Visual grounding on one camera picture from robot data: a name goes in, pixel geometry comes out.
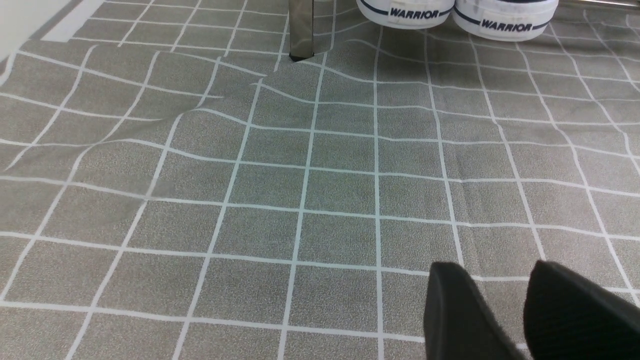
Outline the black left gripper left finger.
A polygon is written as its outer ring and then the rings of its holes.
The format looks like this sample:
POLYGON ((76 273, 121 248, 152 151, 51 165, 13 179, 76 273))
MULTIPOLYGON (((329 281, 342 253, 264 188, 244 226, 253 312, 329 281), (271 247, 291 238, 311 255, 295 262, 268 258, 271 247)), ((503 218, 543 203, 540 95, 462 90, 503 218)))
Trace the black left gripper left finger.
POLYGON ((523 360, 475 281, 454 262, 433 262, 423 310, 428 360, 523 360))

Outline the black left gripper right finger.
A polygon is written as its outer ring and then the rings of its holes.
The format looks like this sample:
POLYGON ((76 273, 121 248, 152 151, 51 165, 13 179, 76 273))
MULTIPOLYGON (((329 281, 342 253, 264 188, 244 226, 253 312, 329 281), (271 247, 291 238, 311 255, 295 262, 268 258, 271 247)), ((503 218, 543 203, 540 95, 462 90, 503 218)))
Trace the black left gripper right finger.
POLYGON ((523 308, 535 360, 637 360, 639 308, 560 263, 538 260, 523 308))

